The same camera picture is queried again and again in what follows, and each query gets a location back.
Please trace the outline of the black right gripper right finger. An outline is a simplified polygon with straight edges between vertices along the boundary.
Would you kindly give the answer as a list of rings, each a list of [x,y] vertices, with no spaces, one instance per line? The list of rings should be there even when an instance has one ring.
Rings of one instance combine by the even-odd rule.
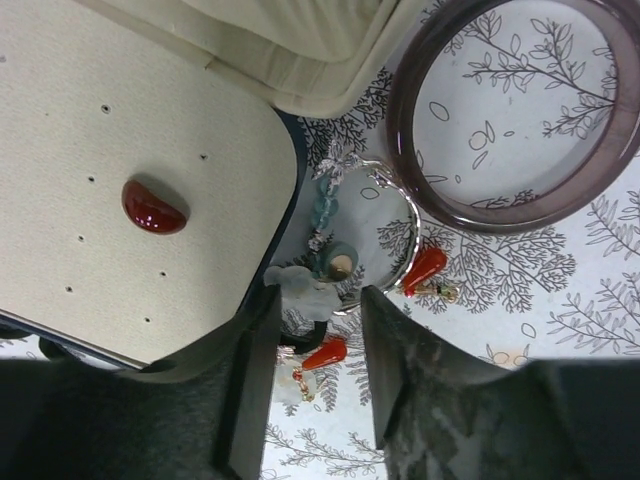
[[[450,344],[373,286],[361,320],[376,446],[392,479],[635,479],[639,363],[507,370]]]

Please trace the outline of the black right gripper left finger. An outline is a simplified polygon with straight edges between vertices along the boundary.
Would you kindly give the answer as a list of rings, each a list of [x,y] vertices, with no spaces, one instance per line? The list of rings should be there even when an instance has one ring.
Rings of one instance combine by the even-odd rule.
[[[256,479],[281,294],[140,371],[65,358],[1,364],[5,479]]]

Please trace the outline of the red bead earring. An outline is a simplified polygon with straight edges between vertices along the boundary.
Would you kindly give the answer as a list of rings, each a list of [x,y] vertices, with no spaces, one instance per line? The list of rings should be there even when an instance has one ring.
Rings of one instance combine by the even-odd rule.
[[[125,183],[121,192],[123,210],[138,228],[156,235],[171,235],[183,230],[187,216],[161,200],[136,180]]]

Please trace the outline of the cream navy jewelry box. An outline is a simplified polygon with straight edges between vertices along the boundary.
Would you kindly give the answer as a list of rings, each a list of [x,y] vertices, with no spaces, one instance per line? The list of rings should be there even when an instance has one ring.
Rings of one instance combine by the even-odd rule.
[[[312,272],[300,119],[351,109],[416,1],[5,1],[1,321],[142,369],[219,329],[270,266]],[[187,216],[136,227],[136,180]],[[382,291],[342,199],[333,240]]]

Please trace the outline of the dark green bangle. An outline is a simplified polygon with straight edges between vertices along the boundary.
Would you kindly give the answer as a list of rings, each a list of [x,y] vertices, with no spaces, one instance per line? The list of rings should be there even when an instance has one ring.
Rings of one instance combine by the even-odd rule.
[[[282,331],[279,345],[291,348],[296,355],[303,355],[318,348],[323,343],[326,332],[326,321],[315,322],[313,328],[302,335]]]

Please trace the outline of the orange drop earring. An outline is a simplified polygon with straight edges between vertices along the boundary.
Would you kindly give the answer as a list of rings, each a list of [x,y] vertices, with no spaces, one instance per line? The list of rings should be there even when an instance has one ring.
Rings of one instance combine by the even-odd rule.
[[[458,289],[452,285],[435,284],[431,279],[440,273],[447,265],[448,257],[443,250],[429,247],[421,251],[415,262],[402,280],[399,287],[406,297],[415,295],[430,295],[449,303],[454,303],[458,297]]]
[[[343,361],[347,356],[347,346],[344,339],[335,337],[324,343],[316,352],[305,359],[301,368],[304,371],[324,368]]]

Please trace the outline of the white flower earring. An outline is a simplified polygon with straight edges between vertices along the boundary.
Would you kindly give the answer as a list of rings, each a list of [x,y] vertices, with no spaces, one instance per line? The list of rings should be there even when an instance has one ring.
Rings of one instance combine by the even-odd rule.
[[[296,310],[311,321],[326,322],[342,306],[333,284],[317,280],[304,266],[270,266],[263,281],[280,287],[284,310]]]

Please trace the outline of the floral patterned tablecloth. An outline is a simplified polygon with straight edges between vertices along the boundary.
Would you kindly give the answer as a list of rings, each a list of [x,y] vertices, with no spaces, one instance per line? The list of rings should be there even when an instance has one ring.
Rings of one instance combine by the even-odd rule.
[[[216,173],[266,167],[283,185],[306,147],[331,137],[382,150],[391,70],[338,119],[296,119],[207,79],[139,34],[73,1],[1,5],[1,308],[36,326],[151,360],[209,331],[220,229],[163,238],[116,203],[127,175],[153,173],[214,214]],[[445,46],[421,86],[416,158],[442,193],[478,208],[527,202],[602,139],[616,66],[602,30],[574,6],[510,1]],[[577,220],[509,236],[424,218],[450,263],[454,305],[394,302],[483,362],[532,354],[636,354],[638,189],[632,167]]]

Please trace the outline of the dark purple bangle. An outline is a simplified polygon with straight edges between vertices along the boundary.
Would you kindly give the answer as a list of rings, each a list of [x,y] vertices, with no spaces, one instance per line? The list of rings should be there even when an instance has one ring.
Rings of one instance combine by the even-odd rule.
[[[480,209],[449,200],[429,185],[419,167],[413,116],[419,89],[445,45],[463,27],[498,7],[496,1],[449,1],[409,43],[394,76],[386,115],[391,165],[411,200],[454,228],[497,235],[539,229],[565,219],[608,188],[639,148],[639,4],[636,1],[569,1],[611,48],[618,73],[603,137],[582,163],[544,195],[516,206]]]

